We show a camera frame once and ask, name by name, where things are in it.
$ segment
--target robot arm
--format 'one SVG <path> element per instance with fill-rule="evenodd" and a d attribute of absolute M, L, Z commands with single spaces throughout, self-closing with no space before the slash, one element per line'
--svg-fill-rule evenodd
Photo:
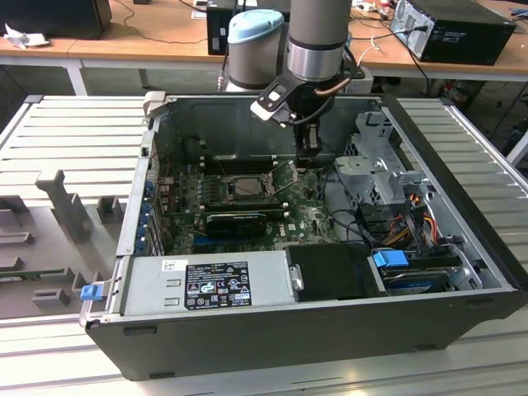
<path fill-rule="evenodd" d="M 299 158 L 321 151 L 319 118 L 356 75 L 343 59 L 350 9 L 351 0 L 292 0 L 287 69 L 251 106 L 265 122 L 293 126 Z"/>

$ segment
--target warning label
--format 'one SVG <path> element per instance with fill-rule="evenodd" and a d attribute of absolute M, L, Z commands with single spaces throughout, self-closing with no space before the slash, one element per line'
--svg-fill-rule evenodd
<path fill-rule="evenodd" d="M 247 262 L 186 266 L 185 308 L 213 309 L 251 305 Z"/>

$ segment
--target computer case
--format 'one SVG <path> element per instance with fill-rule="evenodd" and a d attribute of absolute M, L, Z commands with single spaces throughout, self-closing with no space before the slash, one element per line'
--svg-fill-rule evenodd
<path fill-rule="evenodd" d="M 427 30 L 412 31 L 422 26 Z M 515 29 L 514 22 L 470 0 L 400 0 L 390 25 L 422 62 L 488 66 Z"/>
<path fill-rule="evenodd" d="M 99 40 L 112 18 L 108 0 L 16 0 L 0 2 L 0 32 L 5 25 L 47 37 Z"/>

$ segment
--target aluminum profile table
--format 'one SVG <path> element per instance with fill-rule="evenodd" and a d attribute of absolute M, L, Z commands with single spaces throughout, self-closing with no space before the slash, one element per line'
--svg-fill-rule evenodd
<path fill-rule="evenodd" d="M 528 268 L 528 183 L 456 109 L 437 99 L 400 99 L 460 185 Z M 407 146 L 411 164 L 417 165 Z"/>
<path fill-rule="evenodd" d="M 111 275 L 119 218 L 147 128 L 142 97 L 33 96 L 21 106 L 0 134 L 0 262 L 17 262 L 16 271 L 24 274 L 52 268 L 65 271 L 65 276 L 1 283 L 0 319 L 78 314 L 80 288 Z M 81 205 L 78 198 L 72 199 L 77 204 L 74 213 L 82 216 L 87 231 L 81 243 L 72 243 L 47 193 L 35 185 L 43 171 L 64 172 L 66 193 L 80 198 Z M 13 196 L 20 197 L 29 212 L 5 203 L 5 197 Z M 101 218 L 106 214 L 104 202 L 110 202 L 114 221 Z M 17 235 L 31 238 L 25 243 L 24 238 L 13 239 Z"/>
<path fill-rule="evenodd" d="M 35 186 L 45 168 L 64 171 L 84 205 L 126 202 L 144 131 L 142 97 L 43 97 L 26 101 L 0 135 L 0 186 L 27 206 L 47 206 Z"/>

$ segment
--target white table leg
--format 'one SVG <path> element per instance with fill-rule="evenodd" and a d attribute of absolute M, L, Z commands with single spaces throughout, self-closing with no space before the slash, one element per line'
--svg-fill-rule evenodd
<path fill-rule="evenodd" d="M 511 165 L 516 166 L 523 159 L 526 153 L 528 153 L 528 133 L 526 133 L 519 143 L 516 144 L 506 159 L 511 163 Z"/>
<path fill-rule="evenodd" d="M 144 88 L 144 89 L 149 89 L 150 88 L 149 76 L 147 75 L 147 70 L 145 70 L 144 68 L 141 68 L 139 70 L 139 79 L 141 80 L 141 87 L 142 88 Z"/>
<path fill-rule="evenodd" d="M 87 96 L 88 91 L 83 80 L 83 66 L 78 59 L 68 59 L 63 61 L 63 67 L 68 71 L 69 79 L 72 83 L 75 95 Z"/>

